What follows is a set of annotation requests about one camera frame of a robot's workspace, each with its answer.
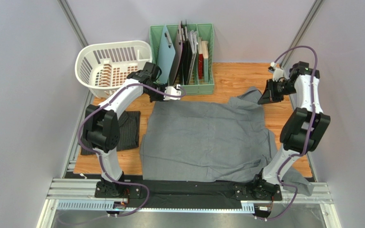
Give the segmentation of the grey long sleeve shirt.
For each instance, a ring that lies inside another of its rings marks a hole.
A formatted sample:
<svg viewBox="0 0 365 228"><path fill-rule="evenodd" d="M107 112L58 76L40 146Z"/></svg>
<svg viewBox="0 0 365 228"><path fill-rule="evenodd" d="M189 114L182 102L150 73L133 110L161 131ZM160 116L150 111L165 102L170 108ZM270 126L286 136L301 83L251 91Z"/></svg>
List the grey long sleeve shirt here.
<svg viewBox="0 0 365 228"><path fill-rule="evenodd" d="M224 104L156 102L140 145L143 179L249 182L277 153L250 87Z"/></svg>

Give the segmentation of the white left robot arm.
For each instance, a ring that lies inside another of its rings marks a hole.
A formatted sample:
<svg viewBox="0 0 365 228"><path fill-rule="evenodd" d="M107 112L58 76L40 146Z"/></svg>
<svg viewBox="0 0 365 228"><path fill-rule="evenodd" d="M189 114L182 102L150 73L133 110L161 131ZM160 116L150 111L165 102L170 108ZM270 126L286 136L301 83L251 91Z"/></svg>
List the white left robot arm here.
<svg viewBox="0 0 365 228"><path fill-rule="evenodd" d="M164 99L165 85L156 83L161 74L159 66L147 62L142 70L130 73L121 88L107 100L86 108L77 140L83 149L97 155L104 180L123 184L124 172L116 154L121 139L119 117L142 94L148 94L151 101Z"/></svg>

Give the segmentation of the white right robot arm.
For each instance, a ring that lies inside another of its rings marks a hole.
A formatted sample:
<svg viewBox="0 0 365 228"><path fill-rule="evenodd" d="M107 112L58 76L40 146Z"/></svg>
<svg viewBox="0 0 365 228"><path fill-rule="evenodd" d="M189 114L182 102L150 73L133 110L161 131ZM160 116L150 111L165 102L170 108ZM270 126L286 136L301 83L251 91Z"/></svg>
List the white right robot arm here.
<svg viewBox="0 0 365 228"><path fill-rule="evenodd" d="M281 102L286 95L297 97L297 106L281 130L281 147L262 170L263 180L279 184L295 161L317 148L331 118L323 113L320 106L318 70L300 61L290 69L289 78L285 78L285 71L272 62L269 72L272 78L266 82L265 90L258 100L259 105Z"/></svg>

